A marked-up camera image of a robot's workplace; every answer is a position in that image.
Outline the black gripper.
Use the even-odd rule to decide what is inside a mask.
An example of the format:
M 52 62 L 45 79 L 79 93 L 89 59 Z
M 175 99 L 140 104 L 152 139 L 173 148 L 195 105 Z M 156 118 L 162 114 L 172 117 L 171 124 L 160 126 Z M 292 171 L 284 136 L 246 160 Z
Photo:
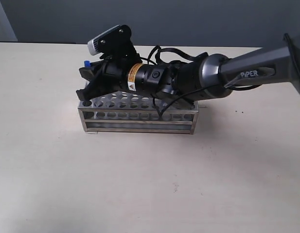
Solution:
M 138 57 L 108 57 L 103 62 L 91 62 L 91 67 L 79 68 L 81 77 L 89 80 L 83 89 L 76 90 L 80 101 L 116 91 L 157 93 L 171 85 L 172 78 L 167 65 L 145 64 Z

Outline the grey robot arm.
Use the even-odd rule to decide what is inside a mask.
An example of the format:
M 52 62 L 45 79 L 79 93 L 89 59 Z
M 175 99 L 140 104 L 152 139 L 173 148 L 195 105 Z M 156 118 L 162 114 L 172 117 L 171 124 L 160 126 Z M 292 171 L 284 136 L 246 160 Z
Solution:
M 190 107 L 198 100 L 220 99 L 232 91 L 271 83 L 291 83 L 300 95 L 300 35 L 285 34 L 269 48 L 235 58 L 202 53 L 189 63 L 157 58 L 152 65 L 144 64 L 137 54 L 108 56 L 79 72 L 88 82 L 76 92 L 81 101 L 123 91 Z

